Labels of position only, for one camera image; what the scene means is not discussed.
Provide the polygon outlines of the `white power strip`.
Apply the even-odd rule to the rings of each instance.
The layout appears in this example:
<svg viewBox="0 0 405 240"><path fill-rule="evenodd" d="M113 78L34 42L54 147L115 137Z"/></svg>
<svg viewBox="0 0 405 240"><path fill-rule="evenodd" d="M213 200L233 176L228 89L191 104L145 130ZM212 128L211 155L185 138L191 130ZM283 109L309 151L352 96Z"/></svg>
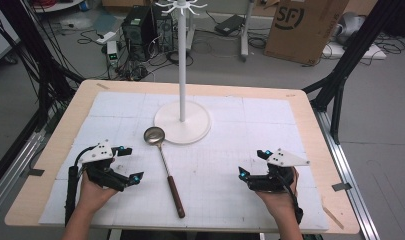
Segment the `white power strip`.
<svg viewBox="0 0 405 240"><path fill-rule="evenodd" d="M114 36L116 35L115 32L108 32L104 35L102 35L101 37L99 37L96 42L98 44L105 44L107 41L109 41L110 39L112 39Z"/></svg>

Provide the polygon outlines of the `black computer tower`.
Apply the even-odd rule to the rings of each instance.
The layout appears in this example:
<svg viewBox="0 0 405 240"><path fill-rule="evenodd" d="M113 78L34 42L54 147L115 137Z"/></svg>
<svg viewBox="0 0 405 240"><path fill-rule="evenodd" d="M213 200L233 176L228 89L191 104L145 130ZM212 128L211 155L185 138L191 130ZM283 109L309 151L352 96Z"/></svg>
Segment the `black computer tower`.
<svg viewBox="0 0 405 240"><path fill-rule="evenodd" d="M158 36L158 46L162 52L174 49L173 20L169 14L155 13L155 26Z"/></svg>
<svg viewBox="0 0 405 240"><path fill-rule="evenodd" d="M121 27L131 57L139 61L148 60L149 44L155 38L151 8L134 5Z"/></svg>

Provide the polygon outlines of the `white metal stand leg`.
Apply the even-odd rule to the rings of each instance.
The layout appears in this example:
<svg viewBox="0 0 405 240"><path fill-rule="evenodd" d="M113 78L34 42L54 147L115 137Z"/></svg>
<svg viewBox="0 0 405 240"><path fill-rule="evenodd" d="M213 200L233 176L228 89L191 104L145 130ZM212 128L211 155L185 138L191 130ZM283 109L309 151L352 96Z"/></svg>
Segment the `white metal stand leg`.
<svg viewBox="0 0 405 240"><path fill-rule="evenodd" d="M248 0L246 14L244 15L243 27L240 32L240 59L245 62L249 55L248 31L255 0Z"/></svg>

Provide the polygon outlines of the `white grid mat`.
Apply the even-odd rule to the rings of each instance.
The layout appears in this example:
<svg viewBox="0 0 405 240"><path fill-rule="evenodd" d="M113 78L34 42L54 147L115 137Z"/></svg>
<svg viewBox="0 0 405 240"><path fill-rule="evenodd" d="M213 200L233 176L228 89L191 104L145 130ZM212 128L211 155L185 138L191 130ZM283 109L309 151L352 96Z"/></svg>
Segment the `white grid mat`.
<svg viewBox="0 0 405 240"><path fill-rule="evenodd" d="M166 142L162 147L186 213L179 218L160 152L143 140L158 109L175 99L161 94L99 93L55 178L40 224L63 225L69 166L82 150L108 139L115 146L133 149L131 155L117 158L113 169L144 176L140 184L111 198L94 217L94 225L274 231L275 222L259 197L239 179L238 167L253 175L266 174L267 164L258 158L258 150L283 149L305 157L289 101L195 97L210 113L210 131L196 143Z"/></svg>

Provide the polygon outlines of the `grey rounded device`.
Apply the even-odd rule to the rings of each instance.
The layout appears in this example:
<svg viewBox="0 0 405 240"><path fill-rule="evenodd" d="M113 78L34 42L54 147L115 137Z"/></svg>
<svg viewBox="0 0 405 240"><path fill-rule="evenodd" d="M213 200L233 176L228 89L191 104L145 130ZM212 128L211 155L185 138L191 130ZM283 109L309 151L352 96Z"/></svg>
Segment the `grey rounded device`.
<svg viewBox="0 0 405 240"><path fill-rule="evenodd" d="M339 19L336 30L333 34L335 40L339 44L344 45L353 34L360 30L364 22L364 16L358 15L354 12L344 13Z"/></svg>

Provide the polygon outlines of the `metal ladle with wooden handle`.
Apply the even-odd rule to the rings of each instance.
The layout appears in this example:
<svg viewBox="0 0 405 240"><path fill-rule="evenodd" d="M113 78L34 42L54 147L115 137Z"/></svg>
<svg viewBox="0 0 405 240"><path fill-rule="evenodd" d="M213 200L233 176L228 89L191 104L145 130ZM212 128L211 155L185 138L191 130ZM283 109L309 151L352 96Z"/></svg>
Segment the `metal ladle with wooden handle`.
<svg viewBox="0 0 405 240"><path fill-rule="evenodd" d="M149 127L148 129L145 130L143 134L144 141L151 146L156 146L160 152L160 156L167 174L167 182L175 204L178 217L184 218L186 216L186 213L182 201L180 199L179 192L175 184L175 180L173 176L170 174L168 164L167 161L165 160L165 156L162 149L162 144L165 140L165 137L166 135L164 130L157 126Z"/></svg>

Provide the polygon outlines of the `person's right hand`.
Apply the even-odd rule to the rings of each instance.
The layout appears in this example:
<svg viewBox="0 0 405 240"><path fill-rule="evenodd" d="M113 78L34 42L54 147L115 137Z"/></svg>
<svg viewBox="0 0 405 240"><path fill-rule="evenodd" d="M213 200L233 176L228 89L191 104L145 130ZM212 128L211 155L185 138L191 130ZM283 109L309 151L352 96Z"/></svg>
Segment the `person's right hand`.
<svg viewBox="0 0 405 240"><path fill-rule="evenodd" d="M263 201L268 212L276 221L296 219L294 202L287 191L281 193L256 191L255 194Z"/></svg>

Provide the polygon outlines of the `white flat board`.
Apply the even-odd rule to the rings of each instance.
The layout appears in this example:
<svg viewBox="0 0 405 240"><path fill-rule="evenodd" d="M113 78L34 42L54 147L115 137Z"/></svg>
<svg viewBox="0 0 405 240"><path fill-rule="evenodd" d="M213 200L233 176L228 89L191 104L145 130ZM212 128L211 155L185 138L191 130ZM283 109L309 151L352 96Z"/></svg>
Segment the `white flat board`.
<svg viewBox="0 0 405 240"><path fill-rule="evenodd" d="M347 50L347 47L344 47L337 42L331 41L325 45L322 52L322 57L326 59L340 59ZM356 47L354 50L351 50L351 53L362 53L362 58L365 60L384 60L386 58L386 54L375 44L370 45L366 50L362 50L359 47Z"/></svg>

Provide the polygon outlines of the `brown cardboard box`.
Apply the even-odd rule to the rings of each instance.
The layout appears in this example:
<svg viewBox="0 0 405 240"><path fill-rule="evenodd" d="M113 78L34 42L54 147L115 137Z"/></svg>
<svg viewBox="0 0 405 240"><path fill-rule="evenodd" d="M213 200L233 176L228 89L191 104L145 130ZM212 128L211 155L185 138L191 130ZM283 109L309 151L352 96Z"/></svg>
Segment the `brown cardboard box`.
<svg viewBox="0 0 405 240"><path fill-rule="evenodd" d="M278 0L266 56L315 65L349 0Z"/></svg>

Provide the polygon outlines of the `black metal frame stand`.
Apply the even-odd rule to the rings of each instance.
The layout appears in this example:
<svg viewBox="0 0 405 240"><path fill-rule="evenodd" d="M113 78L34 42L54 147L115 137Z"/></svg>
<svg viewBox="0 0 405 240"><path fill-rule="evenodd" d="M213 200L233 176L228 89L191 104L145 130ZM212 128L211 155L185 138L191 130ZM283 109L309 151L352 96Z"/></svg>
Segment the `black metal frame stand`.
<svg viewBox="0 0 405 240"><path fill-rule="evenodd" d="M303 88L306 94L319 90L310 101L319 112L326 112L329 103L333 102L330 133L336 143L340 144L339 125L345 83L363 56L362 53L351 53L351 50L356 47L366 50L404 7L405 0L378 0L334 69L323 79Z"/></svg>
<svg viewBox="0 0 405 240"><path fill-rule="evenodd" d="M41 37L32 10L25 0L0 0L0 11L5 16L24 47L20 47L0 26L0 34L21 59L31 80L38 83L38 109L32 115L14 143L0 160L0 183L12 166L14 158L35 130L41 130L48 120L49 107L55 102L71 100L75 90L68 79L81 84L84 78L59 63Z"/></svg>

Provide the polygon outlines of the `black flat box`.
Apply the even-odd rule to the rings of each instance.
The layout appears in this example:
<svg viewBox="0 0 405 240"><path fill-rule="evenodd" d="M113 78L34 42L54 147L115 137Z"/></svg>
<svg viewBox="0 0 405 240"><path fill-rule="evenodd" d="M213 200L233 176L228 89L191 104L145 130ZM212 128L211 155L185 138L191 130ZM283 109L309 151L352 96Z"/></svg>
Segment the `black flat box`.
<svg viewBox="0 0 405 240"><path fill-rule="evenodd" d="M244 22L244 18L239 15L232 15L214 27L214 30L223 36L228 36L238 30Z"/></svg>

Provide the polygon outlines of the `aluminium rail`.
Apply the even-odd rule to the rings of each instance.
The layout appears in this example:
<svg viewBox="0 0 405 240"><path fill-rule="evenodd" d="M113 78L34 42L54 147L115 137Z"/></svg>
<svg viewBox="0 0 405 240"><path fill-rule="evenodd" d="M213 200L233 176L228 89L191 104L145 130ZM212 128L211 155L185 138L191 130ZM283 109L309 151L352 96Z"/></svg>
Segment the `aluminium rail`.
<svg viewBox="0 0 405 240"><path fill-rule="evenodd" d="M44 132L33 132L29 137L22 140L11 154L12 162L0 179L0 207L28 164L36 156L45 138Z"/></svg>
<svg viewBox="0 0 405 240"><path fill-rule="evenodd" d="M347 161L344 150L339 143L335 142L332 134L330 133L331 120L326 112L319 112L315 110L314 114L341 179L341 189L346 192L349 198L349 202L357 219L363 239L381 240L373 219L368 211L367 205L362 197L355 176L353 175Z"/></svg>

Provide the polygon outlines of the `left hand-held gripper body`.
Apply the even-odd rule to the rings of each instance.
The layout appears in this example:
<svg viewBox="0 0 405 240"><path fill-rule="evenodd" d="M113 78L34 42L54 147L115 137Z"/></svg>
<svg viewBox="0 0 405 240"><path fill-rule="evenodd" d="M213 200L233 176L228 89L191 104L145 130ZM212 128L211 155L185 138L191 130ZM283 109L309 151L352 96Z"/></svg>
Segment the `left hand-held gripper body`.
<svg viewBox="0 0 405 240"><path fill-rule="evenodd" d="M87 172L90 181L101 187L108 187L122 192L126 187L126 178L112 168L115 151L108 139L83 150L79 154L79 162Z"/></svg>

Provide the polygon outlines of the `person's left hand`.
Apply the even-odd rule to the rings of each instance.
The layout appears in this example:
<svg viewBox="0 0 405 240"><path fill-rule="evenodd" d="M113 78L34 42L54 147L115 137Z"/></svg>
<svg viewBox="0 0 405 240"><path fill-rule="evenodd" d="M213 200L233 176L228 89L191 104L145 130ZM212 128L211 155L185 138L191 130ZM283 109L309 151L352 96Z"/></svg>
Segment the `person's left hand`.
<svg viewBox="0 0 405 240"><path fill-rule="evenodd" d="M76 206L77 210L94 214L101 209L118 191L111 188L103 188L92 182L87 172L82 175L80 197Z"/></svg>

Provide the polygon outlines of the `white hook stand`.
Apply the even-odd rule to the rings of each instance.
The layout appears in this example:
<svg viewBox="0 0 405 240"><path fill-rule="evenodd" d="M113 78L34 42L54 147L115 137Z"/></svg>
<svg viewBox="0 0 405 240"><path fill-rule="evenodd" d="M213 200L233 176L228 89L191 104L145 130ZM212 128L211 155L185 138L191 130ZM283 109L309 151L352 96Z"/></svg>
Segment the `white hook stand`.
<svg viewBox="0 0 405 240"><path fill-rule="evenodd" d="M165 139L174 144L186 145L203 139L211 129L209 112L200 104L186 99L186 14L194 14L193 7L198 0L167 0L158 4L167 8L167 13L178 12L178 57L179 57L179 100L162 106L154 117L154 125L165 132Z"/></svg>

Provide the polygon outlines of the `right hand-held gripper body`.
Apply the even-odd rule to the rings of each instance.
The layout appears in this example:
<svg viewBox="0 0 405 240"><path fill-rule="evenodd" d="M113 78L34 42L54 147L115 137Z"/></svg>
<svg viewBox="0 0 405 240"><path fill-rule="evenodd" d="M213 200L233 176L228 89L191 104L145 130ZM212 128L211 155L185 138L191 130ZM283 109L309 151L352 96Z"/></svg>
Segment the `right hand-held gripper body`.
<svg viewBox="0 0 405 240"><path fill-rule="evenodd" d="M267 173L265 175L251 175L247 183L250 190L263 192L282 192L286 186L293 183L293 170L295 166L309 166L310 161L299 157L289 151L277 149L271 151L272 155L265 160Z"/></svg>

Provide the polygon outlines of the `white device with green display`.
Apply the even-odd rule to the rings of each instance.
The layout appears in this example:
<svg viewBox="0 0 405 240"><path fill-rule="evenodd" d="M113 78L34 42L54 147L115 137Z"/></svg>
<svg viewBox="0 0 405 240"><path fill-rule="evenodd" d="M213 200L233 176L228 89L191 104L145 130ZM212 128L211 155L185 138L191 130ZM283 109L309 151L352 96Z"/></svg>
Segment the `white device with green display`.
<svg viewBox="0 0 405 240"><path fill-rule="evenodd" d="M106 44L106 56L110 66L118 65L118 46L116 41L108 41Z"/></svg>

